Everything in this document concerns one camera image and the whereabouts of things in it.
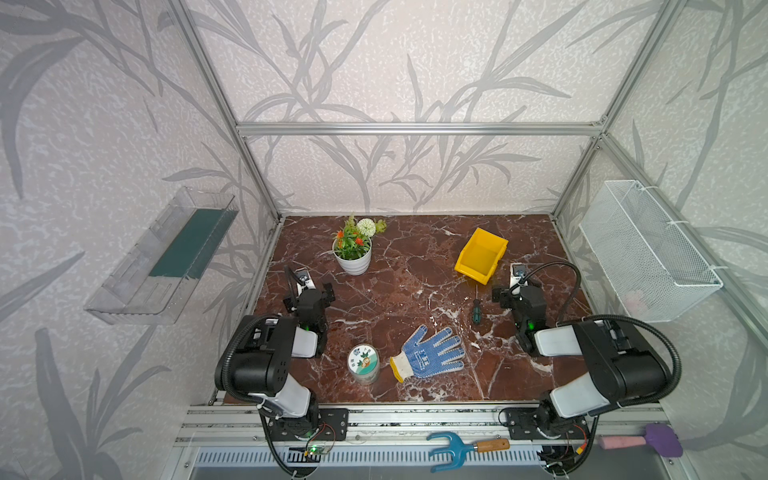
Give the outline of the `green handled screwdriver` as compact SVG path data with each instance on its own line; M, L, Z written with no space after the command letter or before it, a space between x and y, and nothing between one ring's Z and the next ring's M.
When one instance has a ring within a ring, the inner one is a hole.
M482 318L482 302L479 299L474 299L471 310L471 321L474 325L479 325L482 321Z

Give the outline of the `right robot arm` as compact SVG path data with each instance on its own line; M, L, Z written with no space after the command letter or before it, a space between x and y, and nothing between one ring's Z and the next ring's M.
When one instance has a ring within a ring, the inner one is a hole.
M499 420L512 439L563 439L587 418L654 403L675 390L682 360L663 333L616 314L560 319L550 327L535 273L521 263L512 264L509 284L493 289L493 302L511 312L523 352L531 357L580 357L587 371L545 393L535 406L503 409Z

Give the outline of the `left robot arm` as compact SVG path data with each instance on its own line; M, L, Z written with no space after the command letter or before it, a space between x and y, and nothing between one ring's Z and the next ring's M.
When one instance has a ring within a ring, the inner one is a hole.
M322 408L317 395L290 373L294 359L319 358L328 342L326 309L335 301L330 283L313 281L306 269L284 269L289 284L285 315L246 315L221 354L217 389L253 405L270 440L346 439L349 411Z

